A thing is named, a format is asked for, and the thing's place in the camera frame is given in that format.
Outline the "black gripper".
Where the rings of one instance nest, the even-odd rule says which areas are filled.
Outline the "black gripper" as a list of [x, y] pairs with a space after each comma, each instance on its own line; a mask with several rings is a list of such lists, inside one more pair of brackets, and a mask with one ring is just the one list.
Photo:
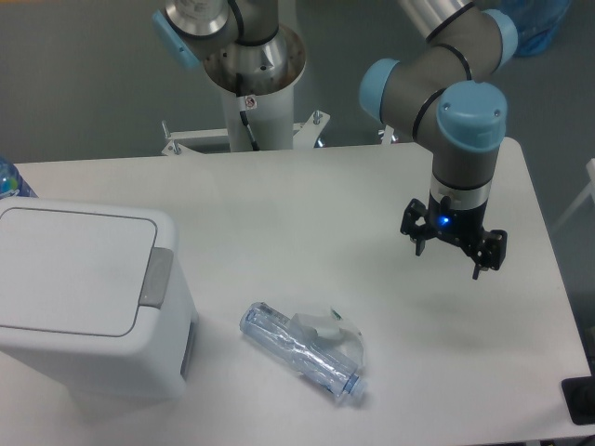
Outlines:
[[432, 195], [427, 208], [412, 199], [404, 209], [400, 233], [415, 244], [416, 256], [421, 256], [426, 241], [434, 238], [471, 252], [472, 279], [477, 280], [482, 271], [500, 270], [507, 253], [508, 233], [484, 230], [485, 209], [486, 203], [466, 210], [443, 207]]

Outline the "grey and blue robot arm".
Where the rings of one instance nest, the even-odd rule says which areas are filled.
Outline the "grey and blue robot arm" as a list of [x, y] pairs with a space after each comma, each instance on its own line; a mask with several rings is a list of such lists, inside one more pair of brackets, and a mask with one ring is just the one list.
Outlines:
[[[497, 270], [508, 235], [486, 230], [485, 209], [506, 133], [508, 104], [487, 81], [518, 36], [500, 11], [471, 1], [405, 1], [428, 43], [409, 63], [376, 61], [359, 87], [362, 109], [432, 155], [430, 197], [411, 201], [400, 227], [422, 252], [438, 239], [460, 248], [476, 272]], [[275, 1], [168, 1], [152, 25], [179, 65], [203, 67], [221, 93], [233, 151], [292, 149], [294, 86], [305, 69], [298, 35]]]

